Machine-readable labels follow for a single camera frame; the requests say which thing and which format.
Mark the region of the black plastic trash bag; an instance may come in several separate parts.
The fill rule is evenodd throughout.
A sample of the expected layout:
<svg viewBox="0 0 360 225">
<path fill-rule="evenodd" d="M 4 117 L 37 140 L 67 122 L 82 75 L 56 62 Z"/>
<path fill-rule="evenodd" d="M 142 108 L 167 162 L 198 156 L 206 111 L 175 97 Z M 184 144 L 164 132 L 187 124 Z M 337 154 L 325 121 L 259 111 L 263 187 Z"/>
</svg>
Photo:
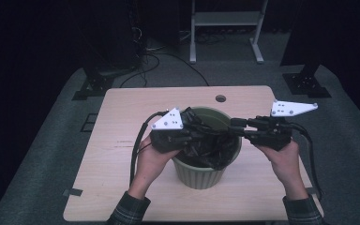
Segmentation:
<svg viewBox="0 0 360 225">
<path fill-rule="evenodd" d="M 242 141 L 228 131 L 230 116 L 216 109 L 188 107 L 180 112 L 180 129 L 153 128 L 150 138 L 160 153 L 180 150 L 187 165 L 220 171 L 238 156 Z"/>
</svg>

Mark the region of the grey tape strip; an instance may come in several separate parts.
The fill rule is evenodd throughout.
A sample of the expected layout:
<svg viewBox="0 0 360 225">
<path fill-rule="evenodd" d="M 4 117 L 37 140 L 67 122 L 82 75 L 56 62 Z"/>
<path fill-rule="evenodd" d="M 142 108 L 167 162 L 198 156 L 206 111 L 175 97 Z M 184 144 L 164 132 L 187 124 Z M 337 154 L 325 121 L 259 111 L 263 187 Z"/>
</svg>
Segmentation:
<svg viewBox="0 0 360 225">
<path fill-rule="evenodd" d="M 83 191 L 81 189 L 76 189 L 76 188 L 70 188 L 70 189 L 65 189 L 63 192 L 63 196 L 69 197 L 69 196 L 82 196 Z"/>
</svg>

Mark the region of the green plastic trash bin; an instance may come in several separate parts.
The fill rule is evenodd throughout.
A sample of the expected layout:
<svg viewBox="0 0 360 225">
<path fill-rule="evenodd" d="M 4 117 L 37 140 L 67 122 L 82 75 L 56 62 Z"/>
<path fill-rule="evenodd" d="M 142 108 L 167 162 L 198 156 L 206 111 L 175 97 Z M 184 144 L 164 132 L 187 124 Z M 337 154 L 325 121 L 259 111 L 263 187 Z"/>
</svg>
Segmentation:
<svg viewBox="0 0 360 225">
<path fill-rule="evenodd" d="M 225 169 L 235 161 L 242 147 L 240 137 L 221 135 L 191 146 L 197 155 L 179 153 L 172 159 L 180 181 L 189 188 L 207 189 L 219 182 Z"/>
</svg>

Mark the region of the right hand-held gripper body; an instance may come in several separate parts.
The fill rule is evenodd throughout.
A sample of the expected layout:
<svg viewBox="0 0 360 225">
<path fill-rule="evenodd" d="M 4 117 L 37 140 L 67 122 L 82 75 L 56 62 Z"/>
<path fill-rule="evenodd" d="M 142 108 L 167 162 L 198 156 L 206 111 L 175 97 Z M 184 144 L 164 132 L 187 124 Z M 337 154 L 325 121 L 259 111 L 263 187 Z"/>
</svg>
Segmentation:
<svg viewBox="0 0 360 225">
<path fill-rule="evenodd" d="M 270 147 L 276 151 L 285 147 L 292 138 L 293 130 L 298 131 L 309 142 L 309 134 L 301 125 L 288 122 L 287 117 L 318 109 L 317 103 L 299 103 L 275 99 L 269 116 L 256 116 L 247 120 L 254 130 L 247 131 L 247 138 L 253 145 Z"/>
</svg>

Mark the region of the person's left hand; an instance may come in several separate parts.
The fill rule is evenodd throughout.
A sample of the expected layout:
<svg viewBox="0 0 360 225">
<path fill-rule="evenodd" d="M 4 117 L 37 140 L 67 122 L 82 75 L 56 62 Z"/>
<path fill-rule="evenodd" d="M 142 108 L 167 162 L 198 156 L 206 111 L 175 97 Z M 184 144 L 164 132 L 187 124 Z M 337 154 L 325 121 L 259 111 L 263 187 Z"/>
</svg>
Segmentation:
<svg viewBox="0 0 360 225">
<path fill-rule="evenodd" d="M 152 183 L 160 176 L 166 164 L 179 153 L 179 150 L 159 153 L 151 144 L 149 136 L 142 140 L 139 150 L 137 170 L 127 194 L 143 200 Z"/>
</svg>

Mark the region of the black stand base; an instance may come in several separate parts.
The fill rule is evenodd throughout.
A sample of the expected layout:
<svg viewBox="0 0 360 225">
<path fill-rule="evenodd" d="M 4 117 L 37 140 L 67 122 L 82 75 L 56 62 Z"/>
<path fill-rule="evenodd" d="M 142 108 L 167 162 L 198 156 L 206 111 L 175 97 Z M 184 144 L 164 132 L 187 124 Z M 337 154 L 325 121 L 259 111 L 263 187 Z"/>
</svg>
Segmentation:
<svg viewBox="0 0 360 225">
<path fill-rule="evenodd" d="M 308 63 L 298 73 L 284 73 L 282 75 L 293 95 L 306 95 L 309 98 L 330 98 L 327 89 L 321 86 L 315 78 L 319 68 L 318 63 Z"/>
<path fill-rule="evenodd" d="M 87 100 L 89 97 L 104 97 L 112 88 L 113 76 L 104 74 L 97 67 L 87 67 L 84 70 L 85 80 L 80 90 L 73 95 L 73 100 Z"/>
</svg>

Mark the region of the person's right hand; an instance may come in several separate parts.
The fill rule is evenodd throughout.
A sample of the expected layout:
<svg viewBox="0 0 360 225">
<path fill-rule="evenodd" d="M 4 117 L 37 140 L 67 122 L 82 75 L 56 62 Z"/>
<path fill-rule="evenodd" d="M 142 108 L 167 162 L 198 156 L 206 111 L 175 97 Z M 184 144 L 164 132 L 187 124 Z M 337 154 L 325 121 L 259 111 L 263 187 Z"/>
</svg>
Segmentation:
<svg viewBox="0 0 360 225">
<path fill-rule="evenodd" d="M 298 201 L 308 198 L 299 167 L 299 146 L 290 141 L 279 151 L 267 146 L 257 145 L 271 162 L 274 174 L 283 185 L 286 198 L 289 201 Z"/>
</svg>

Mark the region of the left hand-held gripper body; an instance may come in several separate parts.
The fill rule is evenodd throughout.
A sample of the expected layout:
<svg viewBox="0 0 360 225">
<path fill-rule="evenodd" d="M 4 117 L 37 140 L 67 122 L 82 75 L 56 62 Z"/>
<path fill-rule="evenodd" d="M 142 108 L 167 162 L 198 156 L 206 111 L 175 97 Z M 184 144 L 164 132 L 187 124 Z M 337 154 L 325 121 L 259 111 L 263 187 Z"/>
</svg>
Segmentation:
<svg viewBox="0 0 360 225">
<path fill-rule="evenodd" d="M 149 134 L 152 145 L 159 153 L 181 150 L 192 140 L 191 133 L 184 128 L 180 110 L 173 108 L 153 123 Z"/>
</svg>

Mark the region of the white metal stand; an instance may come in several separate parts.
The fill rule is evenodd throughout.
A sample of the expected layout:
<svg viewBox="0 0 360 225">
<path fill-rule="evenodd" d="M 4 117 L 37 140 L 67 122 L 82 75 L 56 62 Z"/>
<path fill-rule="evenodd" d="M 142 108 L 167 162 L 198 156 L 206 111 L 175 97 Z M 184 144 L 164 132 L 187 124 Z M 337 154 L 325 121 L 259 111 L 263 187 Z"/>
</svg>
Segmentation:
<svg viewBox="0 0 360 225">
<path fill-rule="evenodd" d="M 191 0 L 191 19 L 190 19 L 190 44 L 189 62 L 197 62 L 196 55 L 196 29 L 205 26 L 254 26 L 254 37 L 249 39 L 251 49 L 254 53 L 256 62 L 263 64 L 264 59 L 258 45 L 260 33 L 263 27 L 266 8 L 269 0 L 262 0 L 259 11 L 233 11 L 233 12 L 200 12 L 196 10 L 196 0 Z"/>
</svg>

